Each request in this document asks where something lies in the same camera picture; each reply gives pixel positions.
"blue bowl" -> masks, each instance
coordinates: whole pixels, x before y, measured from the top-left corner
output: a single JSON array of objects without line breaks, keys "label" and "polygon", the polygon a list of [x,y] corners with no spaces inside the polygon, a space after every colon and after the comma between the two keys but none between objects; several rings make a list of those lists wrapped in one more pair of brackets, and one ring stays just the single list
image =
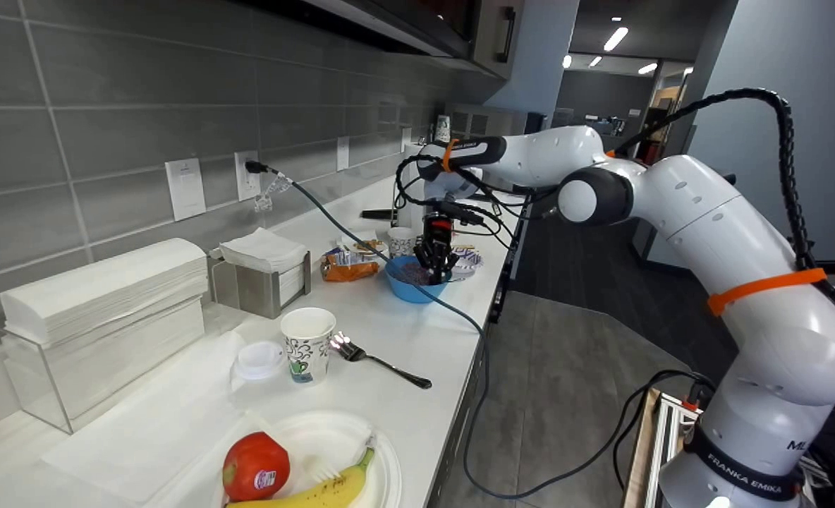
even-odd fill
[{"label": "blue bowl", "polygon": [[428,302],[433,302],[433,298],[428,298],[426,293],[439,295],[443,288],[445,288],[445,281],[439,281],[439,286],[416,286],[416,288],[426,290],[426,293],[421,293],[421,290],[415,288],[415,281],[409,281],[409,280],[402,276],[405,269],[412,269],[412,264],[421,264],[416,256],[412,256],[412,254],[391,256],[391,259],[387,262],[383,276],[387,276],[388,290],[391,290],[397,298],[409,302],[409,304],[428,304]]}]

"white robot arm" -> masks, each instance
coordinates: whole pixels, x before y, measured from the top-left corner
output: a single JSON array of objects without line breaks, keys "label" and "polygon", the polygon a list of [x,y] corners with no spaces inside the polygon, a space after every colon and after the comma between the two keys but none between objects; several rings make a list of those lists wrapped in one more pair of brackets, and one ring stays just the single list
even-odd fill
[{"label": "white robot arm", "polygon": [[794,465],[835,407],[835,304],[804,281],[752,293],[752,281],[779,286],[794,271],[793,247],[721,175],[689,154],[648,168],[605,159],[590,127],[456,144],[449,163],[514,185],[560,184],[557,211],[572,222],[639,216],[659,229],[721,295],[714,310],[739,343],[659,492],[670,508],[720,497],[739,508],[797,506]]}]

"bowl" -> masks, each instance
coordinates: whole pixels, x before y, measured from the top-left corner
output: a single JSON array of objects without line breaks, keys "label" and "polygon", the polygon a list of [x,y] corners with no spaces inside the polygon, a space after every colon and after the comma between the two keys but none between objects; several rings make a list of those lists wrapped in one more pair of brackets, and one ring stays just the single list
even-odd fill
[{"label": "bowl", "polygon": [[433,302],[430,295],[439,295],[443,288],[445,288],[445,281],[439,281],[439,286],[415,286],[415,280],[416,280],[415,273],[422,273],[422,271],[421,271],[416,256],[412,256],[412,254],[391,256],[387,262],[387,271],[383,271],[387,286],[388,286],[388,290],[397,298],[402,298],[409,304],[428,304],[428,302]]}]

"kitchen counter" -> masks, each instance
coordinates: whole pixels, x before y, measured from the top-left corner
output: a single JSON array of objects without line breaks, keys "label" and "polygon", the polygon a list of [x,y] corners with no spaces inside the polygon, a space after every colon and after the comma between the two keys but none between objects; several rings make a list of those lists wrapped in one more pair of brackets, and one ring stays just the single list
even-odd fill
[{"label": "kitchen counter", "polygon": [[[343,201],[329,204],[329,211],[349,229],[366,232],[380,222],[357,221],[361,208],[388,204],[388,181],[361,188]],[[308,211],[275,229],[289,240],[305,243],[318,259],[342,233],[318,215]],[[439,298],[464,310],[480,325],[484,321],[498,271],[508,252],[490,238],[459,233],[453,246],[474,246],[483,264],[464,281],[452,281]],[[258,318],[234,308],[205,308],[205,335],[143,374],[122,401],[78,429],[61,434],[23,413],[0,421],[0,506],[57,506],[57,508],[126,508],[126,506],[213,506],[208,492],[217,483],[217,461],[225,451],[225,429],[244,424],[270,424],[309,410],[351,413],[371,424],[388,442],[399,465],[399,506],[426,506],[433,472],[439,465],[452,424],[456,418],[463,393],[470,377],[477,329],[439,304],[405,304],[387,290],[383,276],[326,286],[313,276],[308,295],[294,308],[318,304],[336,314],[337,328],[349,332],[366,352],[388,363],[430,377],[430,390],[416,390],[397,374],[370,363],[329,360],[323,380],[313,386],[294,386],[284,377],[267,383],[234,386],[227,383],[234,349],[244,341],[278,341],[275,318]],[[164,458],[154,446],[139,448],[139,469],[148,463],[170,463],[153,477],[164,486],[148,486],[154,493],[133,497],[119,479],[112,486],[92,486],[78,469],[81,461],[100,461],[95,477],[107,477],[107,448],[133,458],[133,446],[165,442],[188,434],[184,451],[202,451],[185,458]]]}]

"fork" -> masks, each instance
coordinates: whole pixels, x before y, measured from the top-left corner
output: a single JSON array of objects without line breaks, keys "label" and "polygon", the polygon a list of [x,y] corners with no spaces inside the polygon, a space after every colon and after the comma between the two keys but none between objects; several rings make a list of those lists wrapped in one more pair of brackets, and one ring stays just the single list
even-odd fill
[{"label": "fork", "polygon": [[421,390],[428,390],[428,386],[430,386],[428,377],[421,377],[421,374],[402,372],[402,369],[397,369],[397,366],[391,366],[391,363],[374,358],[374,356],[366,356],[366,352],[364,352],[349,335],[343,335],[342,329],[336,329],[336,332],[329,335],[329,348],[332,348],[342,358],[347,358],[347,360],[370,358],[370,360],[374,360],[374,363],[380,363],[380,366],[397,372],[399,377],[412,380],[412,383],[421,386]]}]

